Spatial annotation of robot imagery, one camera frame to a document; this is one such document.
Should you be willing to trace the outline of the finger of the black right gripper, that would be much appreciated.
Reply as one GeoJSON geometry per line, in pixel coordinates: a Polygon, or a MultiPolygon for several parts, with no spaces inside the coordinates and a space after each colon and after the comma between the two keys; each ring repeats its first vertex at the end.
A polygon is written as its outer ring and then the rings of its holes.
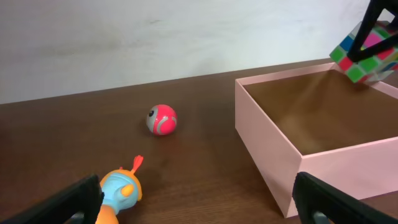
{"type": "Polygon", "coordinates": [[[362,45],[372,31],[378,17],[384,9],[395,16],[393,21],[388,25],[387,29],[397,31],[397,0],[370,0],[362,23],[359,27],[359,31],[350,50],[347,53],[347,56],[351,61],[358,62],[365,60],[397,46],[397,34],[394,34],[371,47],[361,50],[362,45]]]}

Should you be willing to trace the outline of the colourful puzzle cube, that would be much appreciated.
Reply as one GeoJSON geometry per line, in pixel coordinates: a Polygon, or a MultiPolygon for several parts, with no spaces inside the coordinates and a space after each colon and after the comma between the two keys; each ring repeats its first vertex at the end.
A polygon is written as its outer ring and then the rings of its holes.
{"type": "MultiPolygon", "coordinates": [[[[361,46],[361,50],[365,50],[397,34],[396,31],[387,28],[389,24],[390,22],[388,21],[377,21],[361,46]]],[[[352,62],[347,53],[358,34],[360,25],[357,24],[343,41],[335,47],[330,53],[330,58],[353,83],[381,81],[397,71],[397,46],[359,62],[352,62]]]]}

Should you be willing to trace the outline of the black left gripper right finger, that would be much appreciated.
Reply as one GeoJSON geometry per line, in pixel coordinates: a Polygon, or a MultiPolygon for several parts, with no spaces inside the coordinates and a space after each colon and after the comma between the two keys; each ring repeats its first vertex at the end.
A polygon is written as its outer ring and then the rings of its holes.
{"type": "Polygon", "coordinates": [[[296,175],[292,198],[305,224],[397,224],[376,210],[307,172],[296,175]]]}

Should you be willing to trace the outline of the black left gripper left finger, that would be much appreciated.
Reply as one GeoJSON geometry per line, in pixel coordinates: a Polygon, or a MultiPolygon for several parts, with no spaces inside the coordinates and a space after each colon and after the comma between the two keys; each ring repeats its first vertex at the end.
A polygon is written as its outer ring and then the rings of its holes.
{"type": "Polygon", "coordinates": [[[3,224],[63,224],[81,213],[82,224],[94,224],[103,202],[99,177],[90,175],[52,195],[44,201],[14,215],[3,224]]]}

